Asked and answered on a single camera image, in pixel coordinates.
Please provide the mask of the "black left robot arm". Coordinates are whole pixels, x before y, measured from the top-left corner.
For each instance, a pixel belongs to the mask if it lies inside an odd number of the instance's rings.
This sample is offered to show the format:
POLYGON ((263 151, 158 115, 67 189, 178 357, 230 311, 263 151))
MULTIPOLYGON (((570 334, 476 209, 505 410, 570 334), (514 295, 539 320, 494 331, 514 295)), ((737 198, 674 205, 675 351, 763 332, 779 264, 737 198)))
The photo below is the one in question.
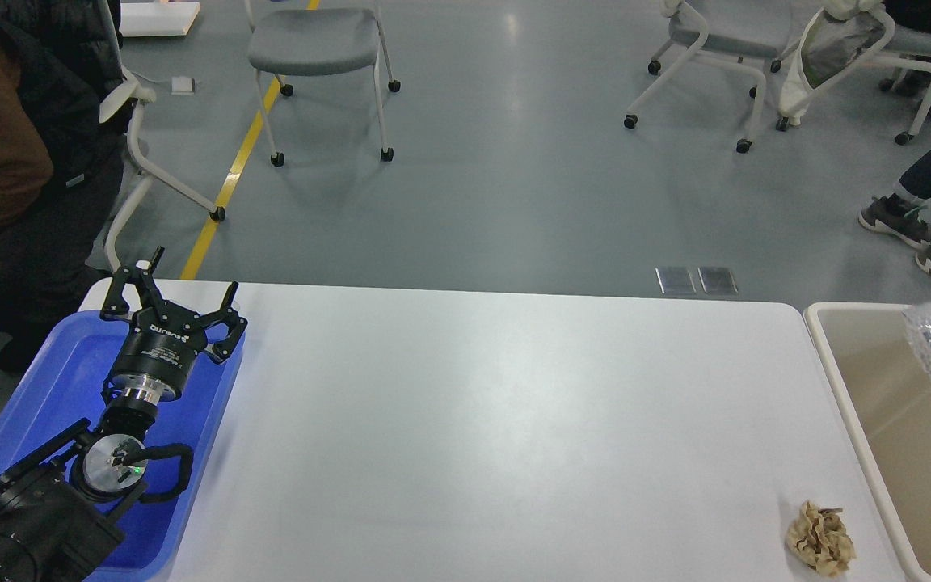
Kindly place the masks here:
POLYGON ((176 548, 235 381, 232 281, 206 314, 122 266, 0 417, 0 581, 144 580, 176 548))

